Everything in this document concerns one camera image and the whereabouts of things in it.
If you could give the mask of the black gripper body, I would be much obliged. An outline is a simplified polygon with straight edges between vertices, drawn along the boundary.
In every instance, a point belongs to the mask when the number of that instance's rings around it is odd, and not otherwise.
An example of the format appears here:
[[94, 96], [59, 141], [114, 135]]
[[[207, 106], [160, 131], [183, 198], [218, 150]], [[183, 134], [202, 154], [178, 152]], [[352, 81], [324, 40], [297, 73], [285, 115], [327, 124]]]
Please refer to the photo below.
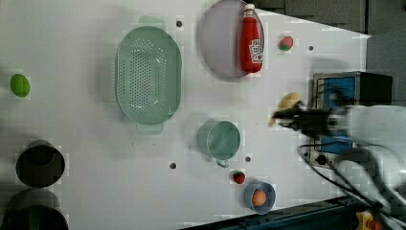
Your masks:
[[331, 136], [332, 130], [328, 127], [331, 113], [329, 109], [306, 110], [300, 115], [301, 133], [312, 139]]

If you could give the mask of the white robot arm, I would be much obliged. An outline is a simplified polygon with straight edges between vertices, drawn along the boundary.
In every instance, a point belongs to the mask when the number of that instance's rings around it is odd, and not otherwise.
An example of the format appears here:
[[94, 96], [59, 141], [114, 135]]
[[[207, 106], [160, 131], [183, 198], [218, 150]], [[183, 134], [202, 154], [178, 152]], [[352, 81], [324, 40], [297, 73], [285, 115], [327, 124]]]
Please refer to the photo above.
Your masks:
[[280, 120], [282, 127], [300, 131], [314, 140], [332, 138], [359, 147], [380, 147], [398, 158], [395, 188], [405, 186], [405, 107], [395, 105], [347, 105], [336, 108], [302, 109], [282, 107], [268, 125]]

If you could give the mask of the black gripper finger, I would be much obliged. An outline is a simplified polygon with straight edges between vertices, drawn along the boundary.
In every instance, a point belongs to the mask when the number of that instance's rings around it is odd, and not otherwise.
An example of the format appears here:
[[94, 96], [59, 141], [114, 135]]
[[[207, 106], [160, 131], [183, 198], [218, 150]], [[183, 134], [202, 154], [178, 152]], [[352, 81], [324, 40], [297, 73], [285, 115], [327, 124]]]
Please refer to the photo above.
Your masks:
[[301, 126], [297, 122], [281, 122], [282, 127], [291, 128], [293, 130], [301, 130]]
[[285, 110], [276, 111], [273, 114], [272, 118], [287, 120], [287, 119], [293, 119], [302, 114], [303, 114], [303, 111], [299, 107], [291, 107], [291, 108], [287, 108]]

